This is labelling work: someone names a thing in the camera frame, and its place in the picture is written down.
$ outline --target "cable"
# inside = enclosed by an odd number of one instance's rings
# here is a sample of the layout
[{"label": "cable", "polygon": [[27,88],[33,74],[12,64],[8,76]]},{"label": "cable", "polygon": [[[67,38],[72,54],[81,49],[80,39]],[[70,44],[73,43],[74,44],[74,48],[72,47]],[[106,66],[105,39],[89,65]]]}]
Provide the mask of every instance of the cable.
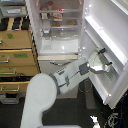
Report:
[{"label": "cable", "polygon": [[120,128],[120,126],[121,126],[121,122],[122,122],[122,111],[123,111],[123,102],[124,102],[124,98],[127,95],[127,93],[128,93],[128,91],[126,91],[126,93],[124,94],[123,99],[122,99],[122,103],[121,103],[121,117],[120,117],[120,122],[119,122],[118,128]]}]

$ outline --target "shelf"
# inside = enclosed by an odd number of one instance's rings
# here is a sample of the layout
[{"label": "shelf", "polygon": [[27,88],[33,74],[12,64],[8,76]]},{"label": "shelf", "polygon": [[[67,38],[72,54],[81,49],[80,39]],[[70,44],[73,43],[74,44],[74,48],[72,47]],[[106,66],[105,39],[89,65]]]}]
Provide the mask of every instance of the shelf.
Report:
[{"label": "shelf", "polygon": [[[96,44],[97,47],[102,48],[102,46],[100,45],[99,41],[92,34],[92,32],[90,32],[89,30],[85,30],[85,32],[92,39],[92,41]],[[119,69],[119,67],[117,66],[117,64],[115,64],[115,62],[113,61],[113,59],[111,59],[111,57],[106,52],[104,53],[104,56],[108,59],[109,62],[112,62],[112,65],[113,65],[114,69],[120,75],[121,74],[121,70]]]},{"label": "shelf", "polygon": [[52,30],[51,39],[52,40],[74,40],[78,39],[79,31],[77,30]]},{"label": "shelf", "polygon": [[128,58],[124,55],[124,53],[115,45],[115,43],[110,39],[110,37],[104,32],[103,28],[101,28],[95,20],[91,16],[86,16],[85,19],[92,26],[92,28],[96,31],[96,33],[100,36],[100,38],[104,41],[104,43],[110,48],[110,50],[114,53],[114,55],[118,58],[118,60],[125,65],[127,63]]},{"label": "shelf", "polygon": [[80,10],[79,9],[63,9],[62,11],[56,11],[56,10],[42,11],[42,10],[39,10],[39,13],[72,13],[72,12],[80,12]]},{"label": "shelf", "polygon": [[60,30],[60,29],[79,29],[78,21],[76,19],[72,20],[63,20],[63,21],[54,21],[54,20],[43,20],[43,25],[41,29],[52,29],[52,30]]},{"label": "shelf", "polygon": [[123,3],[119,3],[117,0],[111,0],[116,6],[118,6],[124,13],[128,15],[128,5],[126,5],[123,1]]}]

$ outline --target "floor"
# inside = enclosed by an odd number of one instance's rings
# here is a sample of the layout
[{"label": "floor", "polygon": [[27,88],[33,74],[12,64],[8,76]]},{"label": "floor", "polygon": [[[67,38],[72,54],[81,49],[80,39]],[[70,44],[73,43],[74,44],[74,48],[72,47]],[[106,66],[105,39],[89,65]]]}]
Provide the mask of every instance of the floor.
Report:
[{"label": "floor", "polygon": [[[79,125],[82,128],[93,128],[90,116],[97,116],[103,128],[108,107],[99,101],[95,96],[96,109],[87,109],[85,94],[80,91],[77,99],[57,99],[49,112],[44,114],[42,122],[44,125]],[[0,128],[20,128],[23,107],[24,98],[20,98],[19,104],[15,105],[0,103]]]}]

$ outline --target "glass shelf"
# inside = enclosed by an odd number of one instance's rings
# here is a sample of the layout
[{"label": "glass shelf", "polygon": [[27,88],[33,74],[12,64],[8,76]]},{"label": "glass shelf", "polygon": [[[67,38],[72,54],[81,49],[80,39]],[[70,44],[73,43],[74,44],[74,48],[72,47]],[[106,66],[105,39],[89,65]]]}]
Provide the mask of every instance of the glass shelf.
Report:
[{"label": "glass shelf", "polygon": [[80,12],[80,10],[79,9],[62,9],[62,11],[56,11],[56,10],[42,11],[42,10],[39,10],[39,13],[72,13],[72,12]]},{"label": "glass shelf", "polygon": [[43,25],[42,29],[79,29],[79,24],[77,19],[64,19],[63,21],[54,21],[54,20],[49,20],[45,21],[43,20]]}]

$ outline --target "cabinet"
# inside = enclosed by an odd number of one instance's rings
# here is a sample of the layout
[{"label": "cabinet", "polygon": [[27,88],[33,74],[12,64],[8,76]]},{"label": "cabinet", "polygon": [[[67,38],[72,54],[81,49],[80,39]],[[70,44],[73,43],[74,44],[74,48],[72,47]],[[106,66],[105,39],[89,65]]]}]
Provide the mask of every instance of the cabinet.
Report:
[{"label": "cabinet", "polygon": [[0,93],[2,94],[25,93],[29,80],[39,73],[30,28],[12,31],[10,30],[12,21],[14,18],[8,20],[6,31],[0,31]]}]

